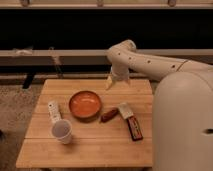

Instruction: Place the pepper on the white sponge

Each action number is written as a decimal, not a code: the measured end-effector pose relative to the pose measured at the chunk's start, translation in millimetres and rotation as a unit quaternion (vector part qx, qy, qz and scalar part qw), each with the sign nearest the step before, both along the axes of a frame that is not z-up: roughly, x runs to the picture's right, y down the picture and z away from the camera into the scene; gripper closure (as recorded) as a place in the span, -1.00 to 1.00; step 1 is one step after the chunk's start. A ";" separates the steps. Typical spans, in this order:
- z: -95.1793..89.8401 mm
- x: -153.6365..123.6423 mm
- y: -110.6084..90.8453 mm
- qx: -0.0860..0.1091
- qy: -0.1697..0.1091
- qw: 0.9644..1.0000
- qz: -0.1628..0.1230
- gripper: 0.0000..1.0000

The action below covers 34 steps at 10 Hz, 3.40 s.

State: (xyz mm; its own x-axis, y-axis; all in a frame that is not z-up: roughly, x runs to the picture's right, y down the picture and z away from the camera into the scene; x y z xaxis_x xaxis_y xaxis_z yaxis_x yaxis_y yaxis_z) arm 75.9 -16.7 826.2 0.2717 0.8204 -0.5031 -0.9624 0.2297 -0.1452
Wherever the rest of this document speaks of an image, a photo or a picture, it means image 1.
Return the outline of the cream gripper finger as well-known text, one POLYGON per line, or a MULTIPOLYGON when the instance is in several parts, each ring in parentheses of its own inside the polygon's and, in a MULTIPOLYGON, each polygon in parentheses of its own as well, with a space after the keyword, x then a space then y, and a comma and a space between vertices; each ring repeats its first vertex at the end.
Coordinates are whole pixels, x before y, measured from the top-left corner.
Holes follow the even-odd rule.
POLYGON ((106 90, 109 90, 112 85, 113 85, 113 79, 111 76, 108 76, 108 78, 106 80, 106 90))

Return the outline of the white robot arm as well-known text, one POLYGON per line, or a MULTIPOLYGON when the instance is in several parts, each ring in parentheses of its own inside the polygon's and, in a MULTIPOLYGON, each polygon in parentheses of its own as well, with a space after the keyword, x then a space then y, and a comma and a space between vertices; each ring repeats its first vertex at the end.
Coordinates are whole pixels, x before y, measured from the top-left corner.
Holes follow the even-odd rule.
POLYGON ((131 40, 107 50, 107 84, 129 71, 159 82, 152 107, 153 171, 213 171, 213 66, 142 54, 131 40))

